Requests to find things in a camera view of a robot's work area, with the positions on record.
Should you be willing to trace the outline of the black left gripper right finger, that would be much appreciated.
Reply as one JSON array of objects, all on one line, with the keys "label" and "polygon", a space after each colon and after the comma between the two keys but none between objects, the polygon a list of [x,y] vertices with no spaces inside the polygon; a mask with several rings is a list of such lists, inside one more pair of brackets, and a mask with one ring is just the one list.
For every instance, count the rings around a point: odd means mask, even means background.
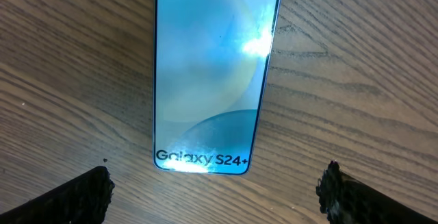
[{"label": "black left gripper right finger", "polygon": [[437,224],[339,169],[332,161],[315,187],[330,224]]}]

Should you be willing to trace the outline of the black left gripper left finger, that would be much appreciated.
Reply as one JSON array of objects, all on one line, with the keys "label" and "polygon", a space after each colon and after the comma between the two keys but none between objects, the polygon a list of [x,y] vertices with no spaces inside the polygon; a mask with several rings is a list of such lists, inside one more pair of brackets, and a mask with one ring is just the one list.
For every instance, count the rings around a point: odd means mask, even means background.
[{"label": "black left gripper left finger", "polygon": [[102,224],[114,182],[104,166],[1,214],[1,224]]}]

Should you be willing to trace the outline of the Samsung Galaxy smartphone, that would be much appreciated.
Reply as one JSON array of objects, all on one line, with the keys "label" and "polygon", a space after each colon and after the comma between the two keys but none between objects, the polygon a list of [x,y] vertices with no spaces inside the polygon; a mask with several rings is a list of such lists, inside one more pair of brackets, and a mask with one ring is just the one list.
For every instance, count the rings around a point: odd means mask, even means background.
[{"label": "Samsung Galaxy smartphone", "polygon": [[245,174],[281,0],[155,0],[153,161]]}]

